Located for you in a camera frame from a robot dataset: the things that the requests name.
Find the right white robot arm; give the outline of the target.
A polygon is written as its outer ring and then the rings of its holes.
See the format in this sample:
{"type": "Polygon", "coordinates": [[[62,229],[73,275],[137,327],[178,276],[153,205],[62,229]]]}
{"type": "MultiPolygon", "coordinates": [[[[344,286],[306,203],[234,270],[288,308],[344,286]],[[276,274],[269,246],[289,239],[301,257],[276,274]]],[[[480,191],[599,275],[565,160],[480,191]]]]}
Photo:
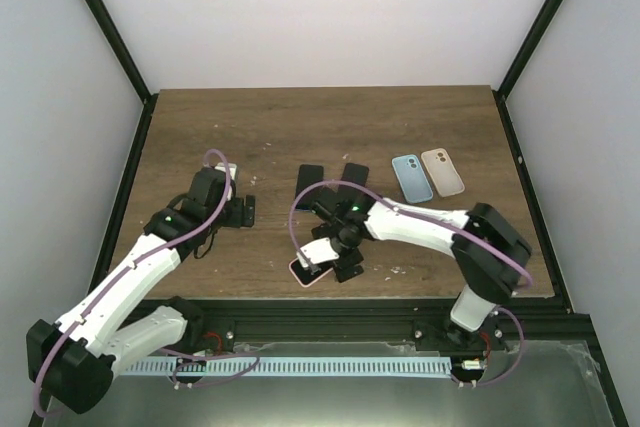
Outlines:
{"type": "Polygon", "coordinates": [[[334,207],[322,199],[312,212],[322,220],[314,240],[297,249],[297,259],[312,275],[332,267],[344,280],[362,261],[365,240],[399,242],[426,248],[455,260],[465,285],[444,325],[447,343],[458,350],[480,337],[486,318],[517,291],[531,286],[526,271],[532,248],[491,205],[434,210],[361,195],[334,207]]]}

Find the beige phone case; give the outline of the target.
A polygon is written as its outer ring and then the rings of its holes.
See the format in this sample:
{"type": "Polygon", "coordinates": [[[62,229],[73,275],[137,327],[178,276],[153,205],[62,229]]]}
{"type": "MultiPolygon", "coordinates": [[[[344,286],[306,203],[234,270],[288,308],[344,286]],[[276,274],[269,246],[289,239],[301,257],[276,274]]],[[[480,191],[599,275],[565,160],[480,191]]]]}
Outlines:
{"type": "Polygon", "coordinates": [[[444,148],[424,151],[420,158],[440,197],[451,197],[465,191],[462,178],[444,148]]]}

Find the phone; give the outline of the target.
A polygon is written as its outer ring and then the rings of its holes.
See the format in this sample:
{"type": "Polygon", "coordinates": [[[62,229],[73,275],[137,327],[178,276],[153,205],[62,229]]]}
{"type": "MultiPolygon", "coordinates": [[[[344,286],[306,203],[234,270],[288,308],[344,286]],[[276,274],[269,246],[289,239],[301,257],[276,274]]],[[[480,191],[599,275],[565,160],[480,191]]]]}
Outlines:
{"type": "MultiPolygon", "coordinates": [[[[342,172],[341,181],[365,186],[369,176],[369,168],[357,163],[346,163],[342,172]]],[[[360,194],[357,188],[340,184],[337,189],[340,198],[355,198],[360,194]]]]}
{"type": "MultiPolygon", "coordinates": [[[[301,164],[298,170],[296,180],[295,197],[298,197],[302,191],[309,186],[324,180],[324,167],[316,164],[301,164]]],[[[312,203],[315,201],[319,188],[316,187],[309,190],[296,203],[297,211],[309,211],[312,203]]]]}
{"type": "Polygon", "coordinates": [[[317,271],[302,266],[298,259],[289,263],[289,271],[302,288],[309,288],[325,276],[327,276],[334,267],[334,262],[321,263],[317,271]]]}

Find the light blue phone case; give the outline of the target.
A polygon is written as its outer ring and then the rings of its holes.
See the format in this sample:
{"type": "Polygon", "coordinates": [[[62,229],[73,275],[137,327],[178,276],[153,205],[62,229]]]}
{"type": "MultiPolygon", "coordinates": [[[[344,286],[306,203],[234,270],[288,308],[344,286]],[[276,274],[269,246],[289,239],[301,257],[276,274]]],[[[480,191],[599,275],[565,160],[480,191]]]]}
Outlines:
{"type": "Polygon", "coordinates": [[[407,203],[419,204],[433,199],[432,187],[416,155],[395,157],[391,165],[407,203]]]}

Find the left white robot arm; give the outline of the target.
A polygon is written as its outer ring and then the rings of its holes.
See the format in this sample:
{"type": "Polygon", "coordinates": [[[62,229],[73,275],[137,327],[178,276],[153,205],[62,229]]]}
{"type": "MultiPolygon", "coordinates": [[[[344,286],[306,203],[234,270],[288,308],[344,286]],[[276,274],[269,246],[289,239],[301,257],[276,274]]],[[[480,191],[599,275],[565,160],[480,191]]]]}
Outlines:
{"type": "Polygon", "coordinates": [[[184,261],[208,255],[220,229],[253,225],[255,199],[236,195],[236,171],[233,163],[203,165],[189,190],[152,215],[129,253],[84,300],[55,322],[39,320],[28,330],[28,373],[40,417],[46,415],[42,395],[82,414],[153,352],[167,348],[186,358],[206,349],[202,310],[179,296],[138,321],[125,321],[184,261]]]}

